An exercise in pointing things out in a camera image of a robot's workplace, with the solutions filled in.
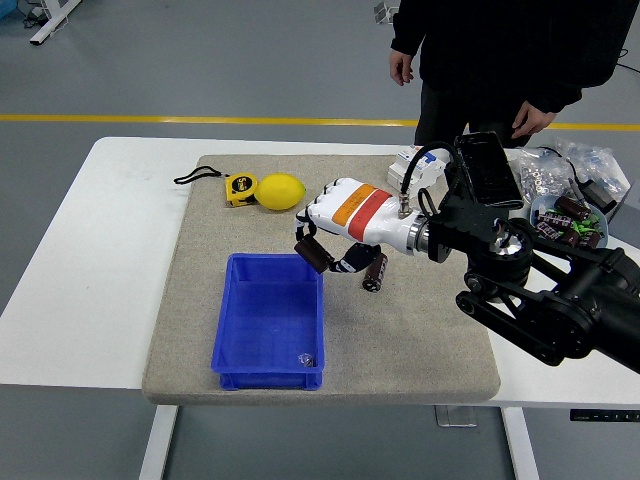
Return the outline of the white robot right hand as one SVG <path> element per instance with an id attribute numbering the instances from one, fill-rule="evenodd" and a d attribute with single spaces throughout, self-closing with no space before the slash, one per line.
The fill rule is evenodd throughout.
<path id="1" fill-rule="evenodd" d="M 412 255 L 416 251 L 412 228 L 418 212 L 410 209 L 401 218 L 398 197 L 353 178 L 340 178 L 296 214 L 294 250 L 319 274 L 329 270 L 356 273 L 368 268 L 381 254 L 383 244 Z M 320 231 L 353 242 L 340 259 L 334 258 L 316 239 Z"/>

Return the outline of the person's left hand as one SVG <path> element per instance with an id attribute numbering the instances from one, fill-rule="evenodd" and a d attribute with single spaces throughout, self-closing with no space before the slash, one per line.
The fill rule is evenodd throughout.
<path id="1" fill-rule="evenodd" d="M 512 139 L 531 136 L 547 128 L 556 118 L 554 112 L 543 112 L 525 101 L 512 124 Z"/>

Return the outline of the person's right hand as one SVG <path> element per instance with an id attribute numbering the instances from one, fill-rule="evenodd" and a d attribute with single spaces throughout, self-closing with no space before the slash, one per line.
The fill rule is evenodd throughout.
<path id="1" fill-rule="evenodd" d="M 412 69 L 413 57 L 391 50 L 389 54 L 389 75 L 398 86 L 405 86 L 414 79 Z"/>

